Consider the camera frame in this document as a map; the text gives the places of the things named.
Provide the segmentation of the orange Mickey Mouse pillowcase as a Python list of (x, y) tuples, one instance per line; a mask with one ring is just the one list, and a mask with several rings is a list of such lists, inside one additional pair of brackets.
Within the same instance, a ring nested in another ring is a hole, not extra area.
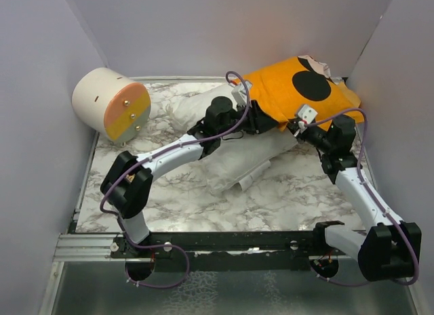
[(360, 98), (345, 83), (333, 82), (326, 63), (311, 56), (294, 56), (243, 78), (252, 84), (250, 99), (278, 122), (281, 131), (303, 104), (316, 110), (320, 121), (361, 105)]

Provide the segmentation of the white pillow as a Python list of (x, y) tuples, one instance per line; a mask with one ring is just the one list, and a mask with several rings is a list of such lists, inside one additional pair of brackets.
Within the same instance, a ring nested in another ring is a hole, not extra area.
[[(205, 116), (212, 99), (226, 96), (234, 101), (229, 85), (221, 85), (191, 97), (178, 96), (166, 106), (172, 127), (186, 132)], [(288, 131), (272, 129), (260, 135), (235, 134), (231, 140), (222, 141), (220, 147), (201, 162), (209, 191), (213, 195), (228, 190), (235, 184), (241, 189), (252, 182), (270, 166), (270, 160), (297, 145), (296, 138)]]

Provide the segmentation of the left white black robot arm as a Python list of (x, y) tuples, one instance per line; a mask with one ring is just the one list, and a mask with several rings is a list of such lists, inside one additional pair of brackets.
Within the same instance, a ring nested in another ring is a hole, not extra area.
[(102, 201), (114, 207), (112, 212), (128, 240), (126, 249), (135, 257), (149, 251), (150, 230), (142, 210), (147, 204), (153, 182), (170, 171), (203, 159), (220, 147), (222, 137), (241, 131), (261, 134), (278, 126), (263, 112), (258, 102), (233, 108), (228, 97), (214, 98), (202, 119), (186, 134), (167, 146), (142, 155), (120, 153), (100, 185)]

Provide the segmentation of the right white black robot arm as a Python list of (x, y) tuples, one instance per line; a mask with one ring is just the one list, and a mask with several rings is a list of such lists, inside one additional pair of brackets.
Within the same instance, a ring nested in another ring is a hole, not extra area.
[(325, 131), (314, 116), (298, 115), (294, 135), (317, 149), (323, 172), (352, 204), (367, 233), (355, 232), (340, 221), (320, 222), (313, 230), (313, 250), (320, 255), (342, 251), (357, 262), (369, 282), (414, 284), (420, 274), (420, 228), (398, 216), (366, 177), (361, 157), (351, 151), (355, 120), (346, 111), (328, 120), (331, 125)]

